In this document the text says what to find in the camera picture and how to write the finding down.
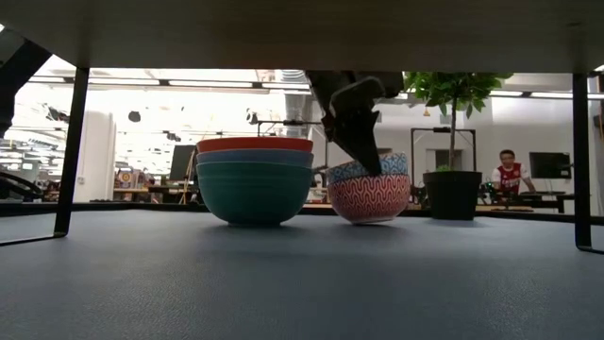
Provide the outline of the person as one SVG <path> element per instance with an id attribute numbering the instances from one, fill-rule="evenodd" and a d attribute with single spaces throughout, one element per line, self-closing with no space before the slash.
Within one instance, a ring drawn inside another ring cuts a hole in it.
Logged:
<path id="1" fill-rule="evenodd" d="M 503 193 L 518 194 L 520 183 L 524 182 L 532 193 L 536 191 L 529 171 L 521 162 L 515 160 L 515 153 L 504 149 L 499 153 L 500 165 L 493 170 L 491 180 L 494 188 Z"/>

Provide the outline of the red wave-patterned small bowl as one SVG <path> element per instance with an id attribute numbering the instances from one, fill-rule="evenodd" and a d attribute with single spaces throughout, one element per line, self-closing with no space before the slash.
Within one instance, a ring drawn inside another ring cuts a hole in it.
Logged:
<path id="1" fill-rule="evenodd" d="M 352 224 L 389 221 L 403 212 L 410 201 L 408 175 L 349 178 L 331 183 L 327 193 L 333 210 Z"/>

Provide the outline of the green plant in black pot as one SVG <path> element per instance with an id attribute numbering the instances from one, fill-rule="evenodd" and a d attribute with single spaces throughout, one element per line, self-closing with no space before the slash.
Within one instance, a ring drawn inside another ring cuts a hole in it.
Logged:
<path id="1" fill-rule="evenodd" d="M 462 111 L 470 117 L 475 111 L 482 111 L 491 91 L 501 88 L 510 77 L 511 73 L 407 72 L 404 75 L 405 85 L 415 97 L 450 118 L 447 167 L 423 175 L 433 218 L 474 218 L 482 174 L 476 170 L 454 169 L 457 113 Z"/>

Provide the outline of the black metal frame stand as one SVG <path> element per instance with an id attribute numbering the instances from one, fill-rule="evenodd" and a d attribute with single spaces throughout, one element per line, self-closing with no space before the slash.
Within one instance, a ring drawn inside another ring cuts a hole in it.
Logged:
<path id="1" fill-rule="evenodd" d="M 445 133 L 450 134 L 451 127 L 412 127 L 411 128 L 411 176 L 414 177 L 414 165 L 415 165 L 415 144 L 419 141 L 414 139 L 414 134 L 416 131 L 428 131 L 433 133 Z M 461 128 L 456 130 L 472 147 L 472 165 L 473 171 L 478 171 L 478 157 L 477 157 L 477 133 L 475 129 L 472 128 Z M 472 136 L 472 141 L 469 142 L 463 135 L 463 132 L 468 132 Z"/>

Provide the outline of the blue large bowl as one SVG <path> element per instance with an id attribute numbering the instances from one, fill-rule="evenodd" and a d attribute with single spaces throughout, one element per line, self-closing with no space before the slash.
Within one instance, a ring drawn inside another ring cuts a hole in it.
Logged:
<path id="1" fill-rule="evenodd" d="M 198 163 L 207 162 L 262 162 L 311 168 L 314 155 L 311 152 L 291 149 L 231 149 L 198 153 Z"/>

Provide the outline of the black table border frame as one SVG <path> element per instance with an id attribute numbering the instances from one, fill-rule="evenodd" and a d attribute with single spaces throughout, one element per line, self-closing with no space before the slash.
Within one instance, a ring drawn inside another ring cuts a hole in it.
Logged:
<path id="1" fill-rule="evenodd" d="M 45 213 L 56 213 L 59 205 L 52 202 L 31 203 L 31 202 L 0 202 L 0 217 L 34 215 Z M 205 206 L 199 205 L 177 205 L 177 204 L 151 204 L 134 202 L 89 202 L 74 203 L 73 212 L 101 212 L 101 211 L 127 211 L 142 210 L 153 212 L 179 212 L 179 213 L 208 213 Z M 304 207 L 299 214 L 301 215 L 329 215 L 335 216 L 336 212 L 332 208 L 320 208 L 318 205 Z M 550 214 L 536 212 L 509 212 L 509 211 L 490 211 L 476 212 L 475 217 L 492 217 L 502 219 L 534 220 L 545 222 L 574 223 L 575 216 L 569 214 Z"/>

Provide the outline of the red large bowl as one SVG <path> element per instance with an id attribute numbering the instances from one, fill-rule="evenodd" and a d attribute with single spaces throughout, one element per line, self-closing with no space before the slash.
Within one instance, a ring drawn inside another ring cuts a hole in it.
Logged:
<path id="1" fill-rule="evenodd" d="M 313 141 L 286 137 L 232 137 L 202 140 L 196 144 L 199 153 L 231 149 L 289 149 L 311 152 Z"/>

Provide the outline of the black wall screen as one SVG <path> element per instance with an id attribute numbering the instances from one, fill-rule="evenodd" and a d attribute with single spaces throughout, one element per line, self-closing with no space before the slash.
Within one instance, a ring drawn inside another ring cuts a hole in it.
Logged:
<path id="1" fill-rule="evenodd" d="M 536 179 L 571 179 L 570 155 L 562 152 L 530 152 L 530 173 Z"/>

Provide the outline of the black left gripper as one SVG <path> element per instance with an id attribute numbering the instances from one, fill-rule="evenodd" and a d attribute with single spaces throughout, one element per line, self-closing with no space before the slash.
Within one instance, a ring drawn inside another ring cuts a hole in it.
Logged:
<path id="1" fill-rule="evenodd" d="M 398 96 L 404 90 L 403 73 L 307 70 L 306 78 L 323 110 L 322 124 L 327 139 L 359 162 L 371 176 L 380 175 L 373 129 L 366 125 L 342 124 L 357 113 L 371 113 L 376 100 Z"/>

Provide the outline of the light blue star-patterned small bowl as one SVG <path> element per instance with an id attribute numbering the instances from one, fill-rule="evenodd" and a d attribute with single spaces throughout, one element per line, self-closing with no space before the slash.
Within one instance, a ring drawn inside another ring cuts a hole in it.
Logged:
<path id="1" fill-rule="evenodd" d="M 408 160 L 405 153 L 381 154 L 378 156 L 378 159 L 381 167 L 381 175 L 408 174 Z M 370 173 L 358 161 L 342 163 L 330 167 L 326 171 L 328 184 L 367 176 L 370 176 Z"/>

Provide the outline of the teal large bowl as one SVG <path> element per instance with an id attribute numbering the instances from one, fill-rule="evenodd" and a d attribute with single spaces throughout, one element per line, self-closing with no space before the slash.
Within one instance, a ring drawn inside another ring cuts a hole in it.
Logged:
<path id="1" fill-rule="evenodd" d="M 211 213 L 231 225 L 278 225 L 297 215 L 310 190 L 307 167 L 263 162 L 196 165 L 198 187 Z"/>

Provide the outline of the wooden tray board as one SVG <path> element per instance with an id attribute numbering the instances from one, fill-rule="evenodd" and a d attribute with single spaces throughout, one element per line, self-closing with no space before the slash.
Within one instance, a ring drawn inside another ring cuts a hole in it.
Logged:
<path id="1" fill-rule="evenodd" d="M 0 23 L 76 68 L 54 236 L 68 234 L 93 68 L 568 73 L 575 244 L 591 251 L 587 76 L 604 0 L 0 0 Z"/>

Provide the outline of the black computer monitor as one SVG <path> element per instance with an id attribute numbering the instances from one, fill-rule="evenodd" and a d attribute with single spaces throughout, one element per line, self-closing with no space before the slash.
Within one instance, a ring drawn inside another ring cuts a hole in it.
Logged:
<path id="1" fill-rule="evenodd" d="M 184 181 L 196 176 L 197 148 L 194 144 L 174 147 L 169 180 Z"/>

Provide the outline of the black low bench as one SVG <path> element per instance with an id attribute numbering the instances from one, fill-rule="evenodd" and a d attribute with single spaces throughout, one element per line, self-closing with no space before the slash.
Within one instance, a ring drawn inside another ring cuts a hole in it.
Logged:
<path id="1" fill-rule="evenodd" d="M 553 209 L 557 213 L 565 213 L 565 202 L 574 200 L 574 194 L 559 191 L 523 192 L 514 199 L 515 202 L 523 206 L 537 209 Z"/>

